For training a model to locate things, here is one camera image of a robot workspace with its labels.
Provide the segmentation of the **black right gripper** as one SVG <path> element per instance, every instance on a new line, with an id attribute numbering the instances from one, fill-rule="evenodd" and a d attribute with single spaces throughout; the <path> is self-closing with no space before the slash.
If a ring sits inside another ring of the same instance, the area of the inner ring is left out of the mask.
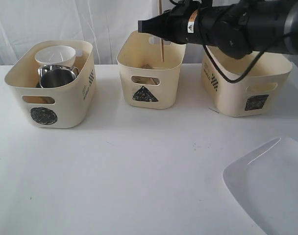
<path id="1" fill-rule="evenodd" d="M 211 0 L 172 0 L 174 8 L 148 20 L 138 21 L 138 32 L 147 33 L 176 44 L 202 43 L 200 36 L 201 10 L 212 6 Z"/>

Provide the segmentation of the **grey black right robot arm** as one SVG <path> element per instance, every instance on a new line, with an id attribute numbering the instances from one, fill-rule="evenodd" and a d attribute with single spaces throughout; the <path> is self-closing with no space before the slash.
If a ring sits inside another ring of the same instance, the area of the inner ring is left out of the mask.
<path id="1" fill-rule="evenodd" d="M 181 0 L 174 8 L 138 22 L 138 31 L 176 44 L 218 47 L 241 59 L 253 51 L 298 55 L 298 0 Z"/>

